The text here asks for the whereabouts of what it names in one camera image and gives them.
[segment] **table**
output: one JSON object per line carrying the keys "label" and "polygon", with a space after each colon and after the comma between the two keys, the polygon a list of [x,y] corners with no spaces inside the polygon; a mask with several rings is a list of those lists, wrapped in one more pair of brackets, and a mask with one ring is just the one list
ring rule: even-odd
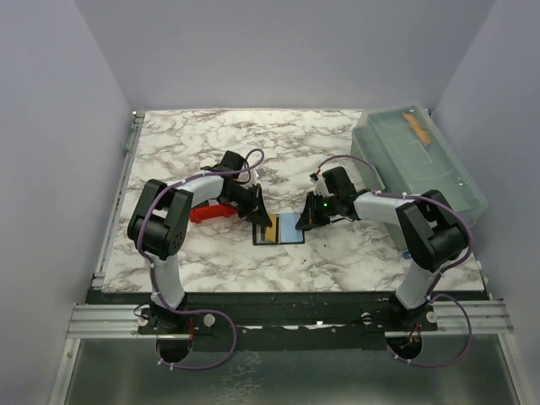
{"label": "table", "polygon": [[[149,292],[148,266],[126,229],[144,183],[173,181],[221,160],[264,149],[260,179],[269,213],[301,212],[312,189],[309,174],[332,154],[350,150],[351,130],[361,110],[150,111],[138,142],[111,254],[105,259],[102,291]],[[364,188],[354,164],[346,168]],[[385,227],[375,221],[342,221],[305,234],[304,245],[253,246],[251,224],[237,217],[189,224],[179,254],[188,292],[382,291],[402,281],[402,258]],[[475,258],[452,269],[439,290],[483,290]]]}

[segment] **red object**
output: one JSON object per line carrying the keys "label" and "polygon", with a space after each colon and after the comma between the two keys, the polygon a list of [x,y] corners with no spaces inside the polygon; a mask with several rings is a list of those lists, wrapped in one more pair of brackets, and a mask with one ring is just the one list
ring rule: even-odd
{"label": "red object", "polygon": [[236,213],[236,209],[227,207],[226,205],[209,205],[207,207],[194,208],[189,213],[190,221],[195,224],[200,224],[205,219],[217,217],[230,217]]}

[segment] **orange object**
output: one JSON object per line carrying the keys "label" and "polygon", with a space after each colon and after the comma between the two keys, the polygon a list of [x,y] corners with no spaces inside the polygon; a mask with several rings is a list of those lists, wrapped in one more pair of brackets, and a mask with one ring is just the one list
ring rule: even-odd
{"label": "orange object", "polygon": [[200,224],[205,219],[217,217],[230,217],[236,213],[236,209],[227,207],[226,205],[209,205],[207,207],[194,208],[189,213],[190,221],[195,224]]}
{"label": "orange object", "polygon": [[406,112],[403,113],[403,118],[405,118],[409,124],[411,124],[411,127],[413,128],[414,133],[416,133],[416,136],[420,141],[426,145],[429,145],[431,143],[431,138],[429,137],[428,133],[420,126],[418,120],[413,114],[407,114]]}

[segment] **plastic container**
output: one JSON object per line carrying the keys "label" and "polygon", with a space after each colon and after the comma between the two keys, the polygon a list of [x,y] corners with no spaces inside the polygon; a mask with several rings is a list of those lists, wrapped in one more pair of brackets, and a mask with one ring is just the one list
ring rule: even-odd
{"label": "plastic container", "polygon": [[[426,110],[409,105],[385,111],[366,111],[353,130],[351,154],[369,161],[379,172],[356,162],[368,188],[422,194],[435,189],[469,226],[488,206],[472,177],[446,142]],[[396,247],[407,249],[401,229],[387,225]]]}

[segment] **wall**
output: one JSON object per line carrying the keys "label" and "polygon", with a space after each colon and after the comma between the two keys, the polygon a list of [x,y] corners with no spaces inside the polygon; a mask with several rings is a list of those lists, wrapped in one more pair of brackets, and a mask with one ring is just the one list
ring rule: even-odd
{"label": "wall", "polygon": [[489,200],[474,229],[540,398],[540,2],[499,0],[434,118]]}
{"label": "wall", "polygon": [[0,402],[42,405],[131,117],[71,0],[3,2],[0,54]]}
{"label": "wall", "polygon": [[133,109],[434,107],[493,0],[76,0]]}

